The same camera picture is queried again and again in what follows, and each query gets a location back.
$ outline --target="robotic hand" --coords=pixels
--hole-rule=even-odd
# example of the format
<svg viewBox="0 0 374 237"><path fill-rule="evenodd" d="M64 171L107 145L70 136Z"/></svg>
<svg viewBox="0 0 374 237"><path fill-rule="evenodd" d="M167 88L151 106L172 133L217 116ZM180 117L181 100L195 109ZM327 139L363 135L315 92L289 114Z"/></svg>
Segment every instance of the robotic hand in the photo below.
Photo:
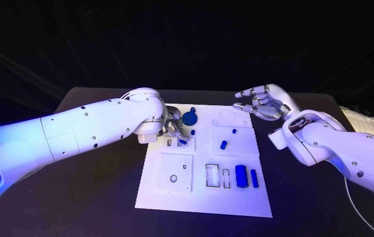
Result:
<svg viewBox="0 0 374 237"><path fill-rule="evenodd" d="M0 195L48 164L87 152L132 133L142 144L182 134L181 111L156 90L141 88L122 98L84 105L48 117L0 126Z"/></svg>
<svg viewBox="0 0 374 237"><path fill-rule="evenodd" d="M253 96L253 105L233 107L265 120L285 120L284 127L269 133L281 150L289 147L308 166L331 162L343 175L374 191L374 138L372 134L347 132L341 123L324 112L301 110L285 90L275 84L255 87L236 94Z"/></svg>

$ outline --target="round hole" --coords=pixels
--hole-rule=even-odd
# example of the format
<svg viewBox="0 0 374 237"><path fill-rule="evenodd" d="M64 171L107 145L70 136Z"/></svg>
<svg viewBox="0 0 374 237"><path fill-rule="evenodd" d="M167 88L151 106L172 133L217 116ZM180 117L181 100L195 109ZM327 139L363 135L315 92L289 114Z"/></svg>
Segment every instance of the round hole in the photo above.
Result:
<svg viewBox="0 0 374 237"><path fill-rule="evenodd" d="M171 176L171 181L175 183L177 182L177 175Z"/></svg>

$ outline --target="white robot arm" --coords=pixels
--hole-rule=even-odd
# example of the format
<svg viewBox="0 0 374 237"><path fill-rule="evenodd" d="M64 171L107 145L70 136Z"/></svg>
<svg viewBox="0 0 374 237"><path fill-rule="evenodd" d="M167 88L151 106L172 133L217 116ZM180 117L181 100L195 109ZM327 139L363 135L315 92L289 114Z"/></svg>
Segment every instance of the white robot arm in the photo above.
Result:
<svg viewBox="0 0 374 237"><path fill-rule="evenodd" d="M122 98L84 105L48 117L0 127L0 195L48 164L87 152L132 133L142 144L168 133L188 141L156 90L141 88Z"/></svg>
<svg viewBox="0 0 374 237"><path fill-rule="evenodd" d="M285 119L284 127L269 138L281 150L289 147L308 166L331 162L343 175L374 191L374 138L369 133L347 132L341 123L324 112L301 110L285 90L275 84L255 87L236 94L253 96L253 105L233 107L265 120Z"/></svg>

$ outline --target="blue object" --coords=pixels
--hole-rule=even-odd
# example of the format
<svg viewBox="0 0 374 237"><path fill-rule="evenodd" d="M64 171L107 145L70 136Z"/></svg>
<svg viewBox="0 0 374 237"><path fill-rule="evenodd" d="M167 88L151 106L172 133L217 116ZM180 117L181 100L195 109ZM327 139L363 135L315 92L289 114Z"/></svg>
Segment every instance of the blue object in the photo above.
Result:
<svg viewBox="0 0 374 237"><path fill-rule="evenodd" d="M237 187L249 187L247 169L245 165L236 165L236 185Z"/></svg>
<svg viewBox="0 0 374 237"><path fill-rule="evenodd" d="M194 125L198 122L198 116L195 114L195 107L191 108L190 112L187 112L182 116L182 122L185 125Z"/></svg>
<svg viewBox="0 0 374 237"><path fill-rule="evenodd" d="M253 187L259 188L256 170L252 170L252 182L253 182Z"/></svg>
<svg viewBox="0 0 374 237"><path fill-rule="evenodd" d="M223 143L221 143L221 149L223 149L223 150L226 149L227 144L229 144L229 142L227 142L227 141L223 141Z"/></svg>

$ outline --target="rectangular slot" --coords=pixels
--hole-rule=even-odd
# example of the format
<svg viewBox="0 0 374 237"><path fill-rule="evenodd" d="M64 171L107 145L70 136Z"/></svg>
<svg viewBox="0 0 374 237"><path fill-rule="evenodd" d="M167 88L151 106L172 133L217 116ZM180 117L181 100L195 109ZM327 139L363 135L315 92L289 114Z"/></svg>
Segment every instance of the rectangular slot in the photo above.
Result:
<svg viewBox="0 0 374 237"><path fill-rule="evenodd" d="M219 165L207 164L207 187L220 187Z"/></svg>
<svg viewBox="0 0 374 237"><path fill-rule="evenodd" d="M224 188L230 188L230 174L229 174L229 170L223 170L223 175L224 175Z"/></svg>

